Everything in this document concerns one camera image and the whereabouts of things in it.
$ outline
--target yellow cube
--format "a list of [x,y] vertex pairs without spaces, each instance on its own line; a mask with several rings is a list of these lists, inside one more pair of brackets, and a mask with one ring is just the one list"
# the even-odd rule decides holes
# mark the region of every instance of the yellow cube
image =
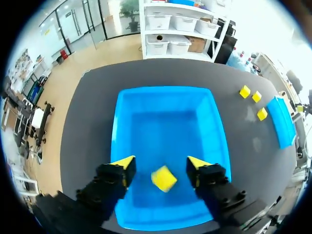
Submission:
[[244,85],[243,88],[239,91],[239,94],[243,98],[247,98],[250,94],[250,89],[246,85]]
[[304,112],[303,106],[297,106],[297,111],[298,112]]
[[261,100],[261,97],[262,97],[262,95],[258,91],[256,91],[253,94],[253,100],[255,101],[255,103],[259,102]]
[[177,179],[166,166],[162,166],[152,173],[152,182],[163,192],[168,192],[177,182]]
[[260,121],[264,120],[268,116],[268,112],[262,108],[260,111],[258,111],[257,116]]

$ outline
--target dark gray table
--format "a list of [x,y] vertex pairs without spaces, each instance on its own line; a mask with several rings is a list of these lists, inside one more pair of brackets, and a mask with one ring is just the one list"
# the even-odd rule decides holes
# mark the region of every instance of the dark gray table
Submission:
[[[239,90],[247,85],[262,99],[255,104]],[[228,143],[232,182],[248,192],[250,200],[271,205],[292,177],[296,163],[294,146],[280,150],[270,115],[259,121],[256,113],[277,95],[262,77],[209,62],[187,59],[149,59],[105,66],[84,74],[74,93],[63,129],[60,172],[63,192],[75,199],[95,175],[110,162],[111,135],[119,91],[140,86],[195,86],[212,91]],[[120,233],[139,233],[118,226],[115,216],[104,223]],[[213,221],[162,233],[203,233],[215,229]]]

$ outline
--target red container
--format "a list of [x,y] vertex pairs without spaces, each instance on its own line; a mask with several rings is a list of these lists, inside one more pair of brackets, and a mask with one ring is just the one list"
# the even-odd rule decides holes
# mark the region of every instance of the red container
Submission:
[[61,50],[60,51],[60,55],[62,56],[63,59],[67,59],[68,58],[68,54],[65,52],[65,50]]

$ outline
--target blue tray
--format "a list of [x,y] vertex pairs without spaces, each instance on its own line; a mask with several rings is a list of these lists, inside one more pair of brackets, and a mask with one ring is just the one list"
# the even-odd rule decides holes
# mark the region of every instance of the blue tray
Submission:
[[169,3],[182,4],[187,6],[194,6],[194,1],[192,0],[169,0]]
[[[195,87],[141,87],[119,93],[111,161],[136,156],[136,175],[116,206],[118,224],[140,231],[164,231],[212,219],[186,174],[187,156],[226,168],[230,159],[221,118],[210,90]],[[151,173],[166,165],[177,178],[164,193]]]
[[268,110],[275,126],[279,147],[284,149],[292,145],[296,137],[296,129],[284,99],[275,96],[269,102]]

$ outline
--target glass door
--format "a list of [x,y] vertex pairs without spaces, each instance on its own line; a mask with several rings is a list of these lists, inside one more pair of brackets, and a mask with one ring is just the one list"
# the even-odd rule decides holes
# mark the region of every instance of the glass door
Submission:
[[106,15],[104,25],[108,38],[140,32],[138,0],[99,1]]
[[94,46],[81,0],[67,0],[56,12],[65,40],[72,52]]
[[98,0],[82,0],[82,4],[92,39],[95,45],[97,45],[105,40]]
[[68,50],[61,33],[61,28],[58,25],[57,16],[53,12],[48,18],[39,26],[40,34],[45,43],[47,53],[49,53],[54,61],[60,57],[60,51],[63,49],[69,55],[71,51]]

